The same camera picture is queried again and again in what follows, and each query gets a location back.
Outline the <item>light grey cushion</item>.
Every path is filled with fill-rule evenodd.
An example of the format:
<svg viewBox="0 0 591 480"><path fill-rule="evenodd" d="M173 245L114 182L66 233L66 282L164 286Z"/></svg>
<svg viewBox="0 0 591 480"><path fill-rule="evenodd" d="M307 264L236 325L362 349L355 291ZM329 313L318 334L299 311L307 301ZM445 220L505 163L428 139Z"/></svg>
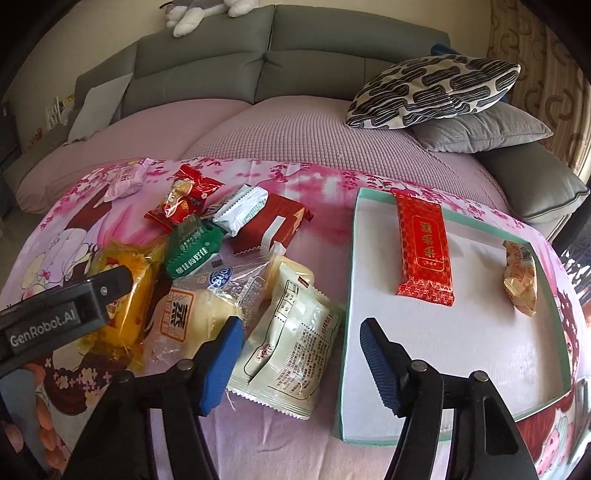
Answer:
<svg viewBox="0 0 591 480"><path fill-rule="evenodd" d="M68 144L86 140L110 125L132 76L132 73L120 76L88 91L69 131Z"/></svg>

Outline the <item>books on sofa ledge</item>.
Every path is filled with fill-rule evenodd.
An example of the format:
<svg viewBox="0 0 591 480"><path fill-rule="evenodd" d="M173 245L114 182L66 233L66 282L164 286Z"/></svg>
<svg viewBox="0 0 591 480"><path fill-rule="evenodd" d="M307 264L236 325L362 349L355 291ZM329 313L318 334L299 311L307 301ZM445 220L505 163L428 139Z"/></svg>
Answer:
<svg viewBox="0 0 591 480"><path fill-rule="evenodd" d="M69 115L74 110L75 95L71 94L60 99L56 97L53 103L45 108L45 127L39 127L33 134L29 146L40 141L45 133L56 128L58 125L67 126Z"/></svg>

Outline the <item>clear bag round bun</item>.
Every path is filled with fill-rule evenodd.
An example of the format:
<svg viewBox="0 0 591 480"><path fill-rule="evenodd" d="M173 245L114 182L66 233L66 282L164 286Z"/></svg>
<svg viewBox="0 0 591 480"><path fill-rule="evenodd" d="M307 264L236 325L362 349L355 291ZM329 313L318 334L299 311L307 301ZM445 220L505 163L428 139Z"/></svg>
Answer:
<svg viewBox="0 0 591 480"><path fill-rule="evenodd" d="M194 356L216 338L231 316L242 320L245 335L259 322L266 272L273 254L253 249L217 257L195 273L172 281L152 316L144 342L143 373L162 373Z"/></svg>

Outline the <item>pink swiss roll packet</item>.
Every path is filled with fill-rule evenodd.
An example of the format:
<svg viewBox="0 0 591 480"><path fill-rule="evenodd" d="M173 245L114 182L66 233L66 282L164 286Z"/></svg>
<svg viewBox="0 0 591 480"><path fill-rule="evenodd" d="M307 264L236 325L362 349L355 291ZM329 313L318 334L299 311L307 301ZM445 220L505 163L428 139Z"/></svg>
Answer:
<svg viewBox="0 0 591 480"><path fill-rule="evenodd" d="M143 186L146 176L147 166L144 163L125 165L110 181L103 201L112 202L137 193Z"/></svg>

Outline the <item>green snack packet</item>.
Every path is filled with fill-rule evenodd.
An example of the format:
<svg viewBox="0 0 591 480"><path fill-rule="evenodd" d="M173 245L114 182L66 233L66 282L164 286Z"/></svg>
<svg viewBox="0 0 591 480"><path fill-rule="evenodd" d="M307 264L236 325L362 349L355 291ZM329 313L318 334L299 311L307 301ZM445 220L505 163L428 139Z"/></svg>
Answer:
<svg viewBox="0 0 591 480"><path fill-rule="evenodd" d="M169 235L164 256L166 273L172 279L197 271L219 252L225 231L191 214Z"/></svg>

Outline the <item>red candy shaped snack packet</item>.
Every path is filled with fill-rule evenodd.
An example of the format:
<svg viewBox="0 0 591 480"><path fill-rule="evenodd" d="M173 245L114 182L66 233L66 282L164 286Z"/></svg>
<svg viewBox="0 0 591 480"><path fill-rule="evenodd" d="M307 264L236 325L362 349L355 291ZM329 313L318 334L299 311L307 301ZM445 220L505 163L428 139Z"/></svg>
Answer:
<svg viewBox="0 0 591 480"><path fill-rule="evenodd" d="M207 199L223 185L223 182L183 164L174 174L164 200L146 212L144 217L170 233L190 215L204 213Z"/></svg>

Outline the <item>white green cracker packet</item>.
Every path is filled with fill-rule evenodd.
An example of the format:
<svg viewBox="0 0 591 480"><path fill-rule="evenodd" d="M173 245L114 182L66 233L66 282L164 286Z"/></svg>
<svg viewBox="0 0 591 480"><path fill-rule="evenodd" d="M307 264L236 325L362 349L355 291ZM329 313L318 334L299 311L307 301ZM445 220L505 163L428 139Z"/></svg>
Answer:
<svg viewBox="0 0 591 480"><path fill-rule="evenodd" d="M242 185L221 203L211 222L229 237L235 237L254 216L259 214L270 193L259 186Z"/></svg>

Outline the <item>long red bar packet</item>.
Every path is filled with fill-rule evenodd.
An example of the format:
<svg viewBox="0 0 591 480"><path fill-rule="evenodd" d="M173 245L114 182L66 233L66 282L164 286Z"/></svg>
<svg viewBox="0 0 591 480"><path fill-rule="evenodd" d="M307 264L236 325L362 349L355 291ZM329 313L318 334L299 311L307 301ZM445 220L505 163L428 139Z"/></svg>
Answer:
<svg viewBox="0 0 591 480"><path fill-rule="evenodd" d="M396 294L451 307L455 301L451 256L439 204L394 193L402 255Z"/></svg>

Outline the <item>grey white plush toy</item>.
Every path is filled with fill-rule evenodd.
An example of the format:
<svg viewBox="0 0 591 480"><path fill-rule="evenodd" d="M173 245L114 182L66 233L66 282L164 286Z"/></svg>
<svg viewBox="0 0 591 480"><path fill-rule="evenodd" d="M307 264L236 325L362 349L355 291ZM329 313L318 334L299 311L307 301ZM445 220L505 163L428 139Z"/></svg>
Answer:
<svg viewBox="0 0 591 480"><path fill-rule="evenodd" d="M165 27L175 38L192 33L203 19L215 15L238 18L259 7L259 0L173 0L160 6Z"/></svg>

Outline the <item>black white patterned pillow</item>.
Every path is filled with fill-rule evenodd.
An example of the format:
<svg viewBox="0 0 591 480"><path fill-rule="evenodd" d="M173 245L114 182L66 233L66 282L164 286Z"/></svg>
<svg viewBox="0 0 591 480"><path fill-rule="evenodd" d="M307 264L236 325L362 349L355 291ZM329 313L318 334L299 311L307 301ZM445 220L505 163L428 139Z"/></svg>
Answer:
<svg viewBox="0 0 591 480"><path fill-rule="evenodd" d="M457 54L400 62L356 94L346 112L346 125L397 130L476 114L500 102L520 73L517 63Z"/></svg>

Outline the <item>dark red snack box packet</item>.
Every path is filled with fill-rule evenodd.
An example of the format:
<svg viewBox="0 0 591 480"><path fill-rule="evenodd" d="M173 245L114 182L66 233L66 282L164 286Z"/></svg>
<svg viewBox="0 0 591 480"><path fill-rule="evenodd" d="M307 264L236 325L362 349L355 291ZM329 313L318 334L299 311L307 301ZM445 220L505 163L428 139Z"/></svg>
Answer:
<svg viewBox="0 0 591 480"><path fill-rule="evenodd" d="M312 218L314 215L300 202L270 193L263 209L231 239L231 248L235 253L256 247L270 250L276 242L287 248L301 222Z"/></svg>

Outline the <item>beige white printed snack pouch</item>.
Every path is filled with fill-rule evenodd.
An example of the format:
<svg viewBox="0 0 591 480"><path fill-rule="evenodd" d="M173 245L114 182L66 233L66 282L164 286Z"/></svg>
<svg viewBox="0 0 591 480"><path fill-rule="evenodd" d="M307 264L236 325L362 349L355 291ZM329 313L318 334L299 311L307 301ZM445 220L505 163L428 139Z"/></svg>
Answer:
<svg viewBox="0 0 591 480"><path fill-rule="evenodd" d="M270 306L246 339L228 390L308 420L346 312L283 267Z"/></svg>

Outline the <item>orange yellow cake packet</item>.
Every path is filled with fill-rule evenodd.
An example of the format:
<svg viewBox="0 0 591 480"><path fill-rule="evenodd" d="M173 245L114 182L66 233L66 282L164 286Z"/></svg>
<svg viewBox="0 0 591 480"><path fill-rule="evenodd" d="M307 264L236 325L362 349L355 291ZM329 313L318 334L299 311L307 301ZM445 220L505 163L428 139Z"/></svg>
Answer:
<svg viewBox="0 0 591 480"><path fill-rule="evenodd" d="M143 246L111 240L92 260L89 273L105 274L110 282L100 292L110 302L105 306L106 324L79 341L79 351L95 354L137 369L148 307L166 250L162 237Z"/></svg>

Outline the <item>blue cloth behind pillow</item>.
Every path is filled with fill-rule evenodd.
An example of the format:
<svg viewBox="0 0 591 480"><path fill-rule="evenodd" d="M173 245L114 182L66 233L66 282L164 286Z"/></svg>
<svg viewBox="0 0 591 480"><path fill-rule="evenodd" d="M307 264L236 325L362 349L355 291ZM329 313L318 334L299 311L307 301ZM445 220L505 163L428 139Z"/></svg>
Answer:
<svg viewBox="0 0 591 480"><path fill-rule="evenodd" d="M437 43L431 48L431 54L433 56L459 55L459 52L449 45Z"/></svg>

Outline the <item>tan red printed snack packet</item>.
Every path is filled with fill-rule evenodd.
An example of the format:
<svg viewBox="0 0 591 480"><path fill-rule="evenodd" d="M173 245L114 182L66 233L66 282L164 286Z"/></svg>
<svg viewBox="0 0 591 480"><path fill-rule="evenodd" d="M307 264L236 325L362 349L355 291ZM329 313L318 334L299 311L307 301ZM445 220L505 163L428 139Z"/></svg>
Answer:
<svg viewBox="0 0 591 480"><path fill-rule="evenodd" d="M503 284L507 296L522 314L533 317L536 313L538 282L533 254L526 245L505 240L506 267Z"/></svg>

